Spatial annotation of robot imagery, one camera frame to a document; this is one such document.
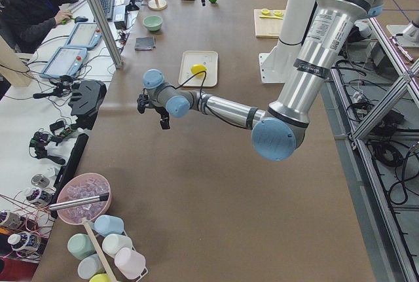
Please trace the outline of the yellow lemon slice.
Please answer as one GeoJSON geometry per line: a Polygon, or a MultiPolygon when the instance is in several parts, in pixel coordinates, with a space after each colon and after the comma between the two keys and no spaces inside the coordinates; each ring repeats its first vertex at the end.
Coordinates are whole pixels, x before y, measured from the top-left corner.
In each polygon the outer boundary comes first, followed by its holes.
{"type": "Polygon", "coordinates": [[[269,16],[270,15],[270,10],[269,9],[261,9],[261,14],[265,15],[265,16],[269,16]]]}

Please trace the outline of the white plastic cup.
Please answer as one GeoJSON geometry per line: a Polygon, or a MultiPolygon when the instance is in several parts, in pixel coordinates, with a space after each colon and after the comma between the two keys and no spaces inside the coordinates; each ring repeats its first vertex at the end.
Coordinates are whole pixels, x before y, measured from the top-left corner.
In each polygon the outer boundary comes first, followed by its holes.
{"type": "Polygon", "coordinates": [[[122,234],[109,234],[102,242],[103,252],[111,258],[115,258],[116,254],[125,247],[131,249],[133,247],[133,243],[131,238],[122,234]]]}

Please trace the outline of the grey folded cloth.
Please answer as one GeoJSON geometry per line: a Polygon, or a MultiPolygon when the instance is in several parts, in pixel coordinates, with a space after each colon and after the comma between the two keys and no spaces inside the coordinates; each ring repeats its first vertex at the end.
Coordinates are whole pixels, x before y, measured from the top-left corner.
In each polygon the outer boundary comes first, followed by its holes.
{"type": "Polygon", "coordinates": [[[135,40],[134,50],[152,50],[155,46],[154,37],[137,37],[135,40]]]}

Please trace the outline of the black keyboard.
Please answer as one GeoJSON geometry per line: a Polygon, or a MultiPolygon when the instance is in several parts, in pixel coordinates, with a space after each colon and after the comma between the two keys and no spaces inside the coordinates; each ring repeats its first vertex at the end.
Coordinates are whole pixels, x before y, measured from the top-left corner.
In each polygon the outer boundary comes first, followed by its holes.
{"type": "Polygon", "coordinates": [[[105,18],[110,21],[113,19],[114,0],[99,0],[105,18]]]}

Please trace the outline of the pink bowl with ice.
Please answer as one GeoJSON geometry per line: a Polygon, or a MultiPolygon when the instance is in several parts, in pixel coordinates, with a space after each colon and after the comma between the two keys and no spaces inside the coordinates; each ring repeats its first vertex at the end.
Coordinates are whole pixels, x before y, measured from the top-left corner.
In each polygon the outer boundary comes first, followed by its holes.
{"type": "Polygon", "coordinates": [[[85,200],[94,196],[108,194],[106,200],[84,203],[57,211],[59,218],[71,225],[82,223],[83,219],[95,221],[111,205],[111,187],[109,181],[99,173],[83,173],[70,180],[60,191],[57,203],[85,200]]]}

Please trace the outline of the green ceramic bowl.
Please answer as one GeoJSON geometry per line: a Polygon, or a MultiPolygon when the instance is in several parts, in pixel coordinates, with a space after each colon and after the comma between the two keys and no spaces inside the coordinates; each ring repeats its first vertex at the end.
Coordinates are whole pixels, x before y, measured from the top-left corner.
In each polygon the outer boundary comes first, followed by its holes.
{"type": "Polygon", "coordinates": [[[143,26],[151,32],[155,32],[161,29],[163,24],[163,19],[159,15],[150,15],[144,17],[143,26]]]}

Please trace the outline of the seated person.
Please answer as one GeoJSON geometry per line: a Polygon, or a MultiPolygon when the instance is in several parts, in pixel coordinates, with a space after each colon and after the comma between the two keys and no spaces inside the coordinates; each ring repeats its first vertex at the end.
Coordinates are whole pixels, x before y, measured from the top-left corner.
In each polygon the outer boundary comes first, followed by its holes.
{"type": "Polygon", "coordinates": [[[8,0],[4,19],[19,49],[34,53],[52,29],[71,19],[72,13],[60,7],[77,1],[8,0]]]}

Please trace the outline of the blue plastic cup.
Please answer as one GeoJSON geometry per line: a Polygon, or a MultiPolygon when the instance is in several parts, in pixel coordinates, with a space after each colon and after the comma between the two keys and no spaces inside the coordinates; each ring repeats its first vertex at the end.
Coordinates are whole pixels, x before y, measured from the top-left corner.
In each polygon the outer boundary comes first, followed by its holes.
{"type": "Polygon", "coordinates": [[[104,237],[109,234],[122,234],[124,231],[124,221],[120,217],[100,215],[94,221],[94,230],[104,237]]]}

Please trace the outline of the green plastic cup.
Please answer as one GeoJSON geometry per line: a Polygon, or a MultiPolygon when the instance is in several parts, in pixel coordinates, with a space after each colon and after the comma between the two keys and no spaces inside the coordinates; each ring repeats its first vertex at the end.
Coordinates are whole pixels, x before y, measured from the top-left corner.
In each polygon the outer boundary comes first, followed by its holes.
{"type": "Polygon", "coordinates": [[[67,250],[79,260],[96,253],[96,250],[87,234],[74,234],[67,242],[67,250]]]}

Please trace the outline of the teach pendant tablet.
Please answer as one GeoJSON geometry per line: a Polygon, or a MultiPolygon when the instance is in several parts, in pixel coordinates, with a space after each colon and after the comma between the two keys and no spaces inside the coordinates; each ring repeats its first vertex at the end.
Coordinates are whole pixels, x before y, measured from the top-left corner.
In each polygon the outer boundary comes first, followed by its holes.
{"type": "Polygon", "coordinates": [[[64,75],[76,77],[87,55],[85,47],[62,46],[55,51],[39,76],[44,79],[58,79],[64,75]]]}
{"type": "Polygon", "coordinates": [[[101,30],[96,23],[79,22],[75,24],[65,45],[93,50],[99,44],[101,38],[101,30]]]}

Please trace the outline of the cream rectangular tray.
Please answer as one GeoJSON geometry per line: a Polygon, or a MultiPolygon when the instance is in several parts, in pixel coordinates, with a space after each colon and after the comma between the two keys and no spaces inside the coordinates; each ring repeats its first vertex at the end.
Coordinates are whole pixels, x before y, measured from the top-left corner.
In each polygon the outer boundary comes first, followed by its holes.
{"type": "Polygon", "coordinates": [[[178,83],[185,87],[203,86],[211,88],[217,85],[218,53],[215,51],[184,51],[178,83]]]}

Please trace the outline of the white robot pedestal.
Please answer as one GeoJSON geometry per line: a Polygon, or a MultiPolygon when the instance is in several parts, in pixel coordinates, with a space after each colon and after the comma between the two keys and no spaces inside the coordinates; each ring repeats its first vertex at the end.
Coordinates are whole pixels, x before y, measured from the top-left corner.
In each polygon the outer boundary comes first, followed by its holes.
{"type": "Polygon", "coordinates": [[[259,54],[259,68],[263,83],[287,81],[301,51],[306,31],[315,11],[316,0],[287,0],[277,45],[269,53],[259,54]]]}

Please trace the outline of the aluminium frame post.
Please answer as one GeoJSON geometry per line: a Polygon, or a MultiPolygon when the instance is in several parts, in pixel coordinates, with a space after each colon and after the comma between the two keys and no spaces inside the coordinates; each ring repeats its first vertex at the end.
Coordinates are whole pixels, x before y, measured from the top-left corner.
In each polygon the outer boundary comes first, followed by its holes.
{"type": "Polygon", "coordinates": [[[102,37],[109,51],[109,55],[117,69],[120,69],[123,66],[122,58],[120,52],[116,46],[113,34],[107,22],[107,19],[104,15],[104,11],[100,5],[99,0],[87,0],[90,10],[94,16],[94,19],[101,29],[102,37]]]}

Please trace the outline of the bamboo cutting board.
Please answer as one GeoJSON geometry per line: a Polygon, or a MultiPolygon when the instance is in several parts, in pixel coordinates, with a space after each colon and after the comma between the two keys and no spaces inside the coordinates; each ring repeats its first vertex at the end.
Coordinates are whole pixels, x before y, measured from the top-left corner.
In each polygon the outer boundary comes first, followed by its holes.
{"type": "Polygon", "coordinates": [[[269,16],[262,15],[261,9],[253,10],[256,38],[275,39],[280,35],[285,11],[278,9],[269,10],[269,16]]]}

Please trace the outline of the pink plastic cup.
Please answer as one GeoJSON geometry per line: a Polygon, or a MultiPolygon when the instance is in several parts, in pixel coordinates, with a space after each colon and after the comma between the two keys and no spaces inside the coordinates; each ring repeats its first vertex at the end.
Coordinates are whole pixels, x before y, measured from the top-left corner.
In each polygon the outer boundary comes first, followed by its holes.
{"type": "Polygon", "coordinates": [[[127,247],[123,247],[115,255],[114,263],[127,279],[137,279],[147,273],[145,257],[127,247]]]}

